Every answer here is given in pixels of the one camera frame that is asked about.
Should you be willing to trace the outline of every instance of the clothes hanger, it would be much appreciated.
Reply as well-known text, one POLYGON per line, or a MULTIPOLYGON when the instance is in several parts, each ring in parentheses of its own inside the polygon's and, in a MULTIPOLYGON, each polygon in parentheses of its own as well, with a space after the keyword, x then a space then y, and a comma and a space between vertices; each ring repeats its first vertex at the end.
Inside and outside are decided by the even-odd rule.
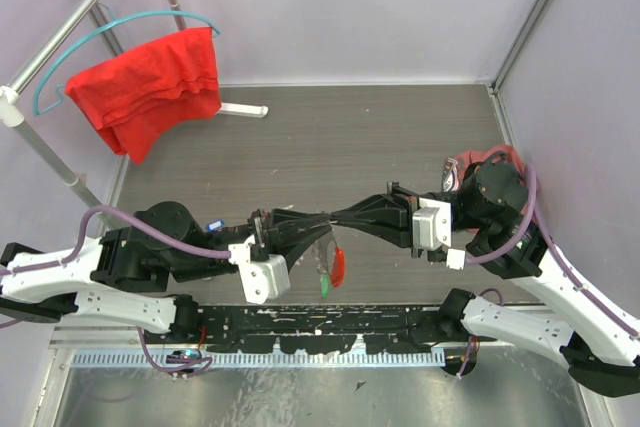
POLYGON ((180 10, 149 10, 146 12, 138 12, 137 14, 131 14, 131 15, 127 15, 126 17, 121 17, 119 19, 112 20, 108 24, 100 26, 93 32, 90 32, 84 37, 78 39, 60 57, 56 59, 56 61, 51 65, 51 67, 49 67, 49 69, 44 74, 42 79, 40 79, 40 82, 38 82, 38 85, 36 86, 36 90, 33 93, 33 115, 38 116, 38 115, 44 114, 45 112, 50 111, 51 109, 57 107, 63 102, 64 96, 60 89, 63 89, 65 87, 65 84, 58 84, 56 86, 56 93, 58 94, 59 99, 53 104, 51 104, 49 107, 45 107, 42 110, 40 110, 40 108, 38 107, 38 103, 40 101, 40 93, 42 92, 42 89, 44 88, 47 81, 51 78, 51 76, 56 71, 56 69, 60 67, 60 64, 62 64, 67 59, 67 57, 69 57, 73 52, 75 52, 81 45, 90 41, 94 37, 100 35, 102 32, 112 29, 117 25, 124 24, 125 22, 129 22, 135 19, 140 19, 143 17, 153 17, 155 15, 174 15, 174 16, 177 15, 180 17, 189 17, 192 19, 197 19, 204 22, 205 24, 208 24, 213 29, 214 38, 220 35, 220 30, 218 30, 215 24, 211 22, 209 19, 207 19, 206 17, 203 17, 202 15, 199 15, 199 14, 195 14, 193 12, 183 12, 180 10))

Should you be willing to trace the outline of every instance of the gray wooden floor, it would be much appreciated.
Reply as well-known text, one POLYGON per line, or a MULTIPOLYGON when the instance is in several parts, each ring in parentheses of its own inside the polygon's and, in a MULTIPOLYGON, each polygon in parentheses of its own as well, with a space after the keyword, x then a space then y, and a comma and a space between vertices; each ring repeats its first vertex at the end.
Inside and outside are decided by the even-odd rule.
MULTIPOLYGON (((223 91, 226 102, 267 105, 264 119, 218 115, 167 132, 144 164, 129 168, 119 206, 147 209, 184 203, 206 223, 245 222, 256 208, 292 205, 316 212, 347 207, 397 180, 417 192, 439 189, 444 159, 501 143, 486 89, 469 86, 247 87, 223 91)), ((460 287, 500 288, 508 301, 526 292, 470 266, 462 272, 413 260, 383 241, 335 232, 347 256, 343 286, 327 302, 441 302, 460 287)), ((458 244, 469 239, 457 235, 458 244)), ((320 302, 308 252, 280 300, 320 302)), ((172 286, 201 303, 243 303, 237 276, 172 286)))

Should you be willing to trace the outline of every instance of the purple-gray wall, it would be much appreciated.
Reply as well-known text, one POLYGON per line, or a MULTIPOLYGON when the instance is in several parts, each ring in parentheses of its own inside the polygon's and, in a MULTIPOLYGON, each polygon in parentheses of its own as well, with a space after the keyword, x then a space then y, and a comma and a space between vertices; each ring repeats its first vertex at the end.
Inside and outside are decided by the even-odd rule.
MULTIPOLYGON (((553 0, 503 89, 569 259, 640 316, 640 0, 553 0)), ((640 395, 611 402, 638 425, 640 395)))
MULTIPOLYGON (((225 84, 488 80, 533 1, 180 0, 222 30, 216 52, 225 84)), ((167 5, 110 3, 120 15, 167 5)), ((121 32, 135 45, 173 29, 165 18, 135 21, 121 32)))
MULTIPOLYGON (((11 80, 65 20, 76 1, 0 0, 2 83, 11 80)), ((92 29, 88 21, 83 22, 66 45, 92 29)), ((100 39, 85 45, 61 66, 42 96, 42 105, 56 99, 56 83, 64 82, 74 73, 108 57, 100 39)), ((34 87, 35 82, 22 94, 18 107, 62 159, 76 172, 85 174, 90 188, 104 199, 119 159, 105 147, 69 100, 54 111, 32 119, 34 87)), ((0 246, 19 241, 43 250, 70 248, 77 237, 84 205, 15 132, 2 124, 0 172, 0 246)), ((20 324, 0 331, 0 369, 3 372, 0 424, 22 426, 30 420, 41 387, 50 336, 49 326, 36 324, 20 324)))

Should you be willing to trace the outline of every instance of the red towel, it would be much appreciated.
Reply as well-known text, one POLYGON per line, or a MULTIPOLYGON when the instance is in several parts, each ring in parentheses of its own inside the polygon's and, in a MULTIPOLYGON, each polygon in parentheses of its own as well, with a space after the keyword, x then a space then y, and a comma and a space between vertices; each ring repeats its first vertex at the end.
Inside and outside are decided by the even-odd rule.
POLYGON ((118 155, 140 163, 163 132, 221 106, 211 28, 187 29, 80 72, 66 94, 118 155))

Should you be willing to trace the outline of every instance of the metal corner frame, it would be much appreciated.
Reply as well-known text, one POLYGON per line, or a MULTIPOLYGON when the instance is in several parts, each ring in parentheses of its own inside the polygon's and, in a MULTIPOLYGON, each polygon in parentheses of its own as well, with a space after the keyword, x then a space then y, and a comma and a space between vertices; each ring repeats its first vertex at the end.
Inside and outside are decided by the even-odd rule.
POLYGON ((527 45, 527 42, 531 38, 531 35, 535 31, 536 27, 540 23, 544 13, 547 10, 547 7, 551 3, 552 0, 535 0, 527 18, 525 19, 522 27, 516 38, 511 44, 509 48, 509 53, 505 57, 502 65, 498 69, 498 73, 496 74, 496 78, 493 82, 491 82, 491 88, 495 92, 500 92, 500 89, 504 86, 504 83, 511 73, 514 64, 520 57, 524 47, 527 45))
MULTIPOLYGON (((94 22, 97 24, 103 24, 107 20, 104 17, 104 14, 96 7, 98 1, 99 0, 79 0, 71 15, 33 55, 27 64, 18 71, 13 80, 3 88, 6 89, 7 92, 13 94, 12 100, 7 101, 8 97, 7 99, 3 98, 3 101, 6 101, 6 106, 13 109, 12 113, 14 116, 17 115, 18 117, 21 117, 19 122, 13 122, 12 124, 7 125, 14 129, 29 144, 29 146, 42 158, 42 160, 44 160, 44 162, 62 179, 67 187, 69 187, 88 207, 99 205, 101 202, 78 177, 78 175, 71 170, 71 168, 64 163, 58 154, 56 154, 42 139, 42 137, 38 135, 33 127, 24 119, 24 116, 16 114, 18 111, 15 109, 13 104, 27 85, 29 85, 29 83, 35 78, 38 72, 42 70, 47 61, 51 59, 62 43, 69 37, 71 32, 73 32, 78 24, 80 24, 82 19, 87 15, 91 15, 94 22)), ((169 3, 173 10, 179 8, 177 0, 169 0, 169 3)), ((112 54, 117 55, 122 52, 122 46, 115 35, 103 35, 103 39, 107 43, 107 47, 112 54)), ((117 222, 106 218, 103 218, 103 223, 113 228, 117 228, 119 226, 117 222)))

